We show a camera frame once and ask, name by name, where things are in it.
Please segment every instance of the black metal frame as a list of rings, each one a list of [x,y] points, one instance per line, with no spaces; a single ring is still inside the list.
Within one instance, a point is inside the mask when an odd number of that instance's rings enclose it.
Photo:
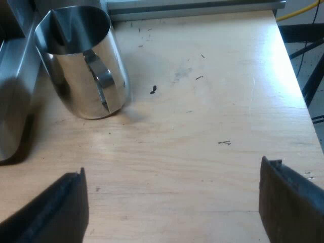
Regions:
[[[282,39],[285,43],[309,42],[312,43],[289,55],[293,59],[305,52],[308,52],[319,45],[324,44],[324,24],[298,24],[279,26]],[[312,102],[314,95],[324,77],[324,54],[316,65],[313,73],[309,77],[306,85],[302,89],[302,94],[307,107]]]

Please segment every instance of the wood grain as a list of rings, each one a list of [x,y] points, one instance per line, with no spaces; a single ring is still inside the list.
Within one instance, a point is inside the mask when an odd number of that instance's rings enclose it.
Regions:
[[[85,167],[84,242],[268,242],[258,213],[263,155],[324,187],[322,150],[272,12],[115,29],[129,102],[107,119],[77,118],[42,69],[31,151],[0,167],[0,220]]]

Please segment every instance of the black cable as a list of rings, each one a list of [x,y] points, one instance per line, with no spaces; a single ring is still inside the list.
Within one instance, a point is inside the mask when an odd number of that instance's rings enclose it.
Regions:
[[[317,8],[316,8],[316,13],[315,13],[315,16],[314,16],[314,19],[313,19],[312,25],[315,23],[315,20],[316,20],[316,17],[317,17],[317,13],[318,13],[318,9],[319,9],[319,5],[320,5],[320,0],[318,0],[318,4],[317,4]],[[303,60],[304,60],[304,55],[305,55],[305,53],[303,53],[303,55],[302,55],[302,60],[300,61],[300,65],[299,65],[299,68],[298,68],[298,72],[297,72],[296,77],[298,77],[299,72],[300,72],[300,69],[302,68]]]

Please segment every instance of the debris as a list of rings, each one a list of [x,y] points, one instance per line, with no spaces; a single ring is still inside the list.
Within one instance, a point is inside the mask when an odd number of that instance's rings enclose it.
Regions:
[[[227,140],[227,141],[223,141],[223,142],[218,142],[218,144],[227,144],[228,146],[231,145],[231,141]]]

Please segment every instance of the yellow cable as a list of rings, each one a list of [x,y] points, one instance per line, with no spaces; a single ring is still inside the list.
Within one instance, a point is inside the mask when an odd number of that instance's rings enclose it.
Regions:
[[[308,6],[302,8],[302,9],[300,9],[300,10],[297,10],[297,11],[292,12],[292,13],[290,13],[290,14],[287,14],[287,15],[284,15],[284,16],[282,16],[282,17],[276,18],[276,21],[279,22],[279,21],[281,21],[281,20],[289,19],[289,18],[294,17],[294,16],[296,16],[296,15],[299,15],[299,14],[305,13],[306,11],[308,11],[308,10],[310,10],[310,9],[312,9],[312,8],[315,8],[315,7],[318,5],[318,2],[321,4],[321,3],[324,2],[324,0],[318,0],[318,1],[314,2],[314,3],[312,3],[311,5],[308,5]]]

